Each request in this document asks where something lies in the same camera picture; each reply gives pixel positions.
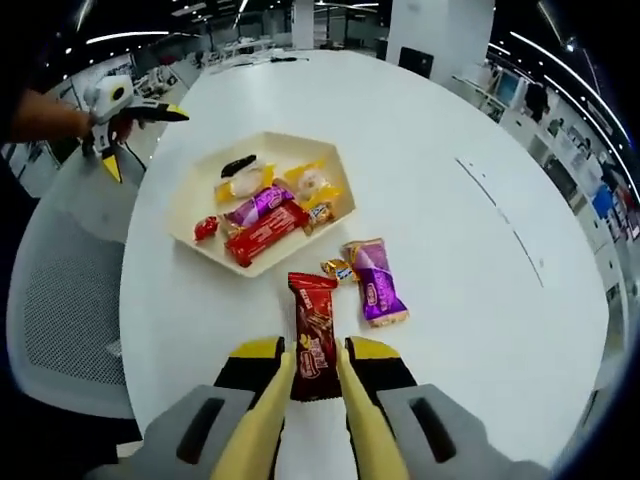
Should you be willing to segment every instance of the blue object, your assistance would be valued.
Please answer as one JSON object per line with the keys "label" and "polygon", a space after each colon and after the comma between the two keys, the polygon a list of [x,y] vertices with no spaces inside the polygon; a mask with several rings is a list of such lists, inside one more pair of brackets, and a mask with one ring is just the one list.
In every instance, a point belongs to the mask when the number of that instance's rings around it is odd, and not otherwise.
{"label": "blue object", "polygon": [[518,83],[520,83],[520,77],[504,70],[500,76],[498,88],[496,88],[496,98],[505,105],[511,105],[511,102],[516,96]]}
{"label": "blue object", "polygon": [[593,208],[596,209],[596,213],[600,218],[607,218],[609,216],[609,210],[613,208],[613,195],[606,185],[600,185],[600,188],[596,192],[596,196],[591,201]]}

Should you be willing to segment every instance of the wrapped candy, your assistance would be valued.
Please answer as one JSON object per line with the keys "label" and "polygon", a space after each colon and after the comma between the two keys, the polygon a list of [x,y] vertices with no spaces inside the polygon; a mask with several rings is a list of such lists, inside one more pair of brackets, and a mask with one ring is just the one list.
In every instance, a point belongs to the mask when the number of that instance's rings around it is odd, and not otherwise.
{"label": "wrapped candy", "polygon": [[238,173],[243,168],[247,168],[253,162],[257,160],[258,157],[255,155],[247,155],[246,157],[242,157],[238,160],[234,160],[231,163],[227,163],[222,172],[220,172],[220,178],[229,178],[233,177],[236,173]]}
{"label": "wrapped candy", "polygon": [[257,255],[307,223],[309,214],[294,201],[287,200],[249,228],[227,240],[225,247],[238,265],[248,267]]}
{"label": "wrapped candy", "polygon": [[250,227],[287,200],[293,200],[293,194],[276,180],[273,185],[256,193],[233,212],[223,215],[229,235],[236,235]]}
{"label": "wrapped candy", "polygon": [[326,273],[329,278],[335,278],[341,285],[358,281],[351,266],[341,258],[322,262],[320,268],[322,268],[322,271]]}
{"label": "wrapped candy", "polygon": [[379,327],[407,319],[409,310],[396,294],[384,241],[376,238],[350,242],[343,248],[360,284],[362,311],[367,323]]}
{"label": "wrapped candy", "polygon": [[331,292],[335,279],[289,273],[289,288],[296,297],[297,370],[291,399],[301,402],[341,395],[336,371]]}
{"label": "wrapped candy", "polygon": [[207,217],[196,223],[193,229],[193,236],[196,242],[212,237],[218,231],[218,219],[216,217]]}
{"label": "wrapped candy", "polygon": [[342,190],[332,185],[324,171],[324,160],[308,163],[288,170],[284,179],[293,189],[300,206],[311,210],[320,203],[334,201]]}
{"label": "wrapped candy", "polygon": [[227,203],[234,198],[250,197],[267,188],[273,182],[274,168],[274,165],[258,162],[243,168],[229,180],[216,186],[216,202]]}
{"label": "wrapped candy", "polygon": [[304,232],[307,235],[311,235],[313,231],[327,223],[333,222],[335,214],[333,213],[332,203],[321,203],[309,210],[309,223],[304,228]]}

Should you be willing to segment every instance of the red chocolate bar wrapper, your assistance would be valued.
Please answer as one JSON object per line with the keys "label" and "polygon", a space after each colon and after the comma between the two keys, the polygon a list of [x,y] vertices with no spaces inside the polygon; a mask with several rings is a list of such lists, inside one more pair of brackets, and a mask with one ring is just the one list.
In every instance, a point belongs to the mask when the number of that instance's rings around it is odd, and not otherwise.
{"label": "red chocolate bar wrapper", "polygon": [[309,223],[309,214],[292,200],[284,202],[246,230],[227,240],[225,246],[238,265],[248,267],[251,260],[287,233]]}
{"label": "red chocolate bar wrapper", "polygon": [[333,278],[289,273],[289,288],[296,297],[296,376],[291,399],[300,402],[342,395],[336,371],[331,291]]}

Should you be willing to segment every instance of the white round table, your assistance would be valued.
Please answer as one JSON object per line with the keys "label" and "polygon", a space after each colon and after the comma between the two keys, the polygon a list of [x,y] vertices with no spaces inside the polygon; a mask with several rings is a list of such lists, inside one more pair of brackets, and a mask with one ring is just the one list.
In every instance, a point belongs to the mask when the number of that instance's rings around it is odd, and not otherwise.
{"label": "white round table", "polygon": [[[205,71],[181,104],[191,120],[169,125],[153,155],[120,294],[124,368],[141,431],[196,385],[212,384],[240,343],[295,338],[287,272],[320,272],[345,242],[383,237],[411,317],[370,329],[357,288],[341,287],[336,336],[391,345],[419,383],[479,417],[495,448],[551,466],[593,387],[608,318],[571,210],[514,139],[442,87],[356,53],[298,55],[310,60]],[[264,130],[334,143],[357,211],[246,279],[176,245],[165,214],[192,164]],[[334,467],[350,478],[340,399],[291,402],[286,422],[280,478],[302,478],[293,468],[300,461],[324,478]],[[310,455],[305,442],[323,446]],[[312,470],[304,478],[316,478]]]}

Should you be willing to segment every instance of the gray gripper base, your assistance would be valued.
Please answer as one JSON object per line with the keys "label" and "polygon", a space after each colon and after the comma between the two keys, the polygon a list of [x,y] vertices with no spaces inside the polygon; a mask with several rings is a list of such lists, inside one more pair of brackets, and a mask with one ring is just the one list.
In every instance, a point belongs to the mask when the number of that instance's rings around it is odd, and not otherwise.
{"label": "gray gripper base", "polygon": [[378,399],[412,480],[549,477],[534,462],[512,462],[498,452],[482,422],[433,385],[379,391]]}
{"label": "gray gripper base", "polygon": [[[156,418],[145,433],[144,445],[119,465],[93,470],[86,480],[208,480],[238,423],[249,408],[254,392],[199,386]],[[180,458],[183,439],[203,406],[219,408],[195,463]]]}

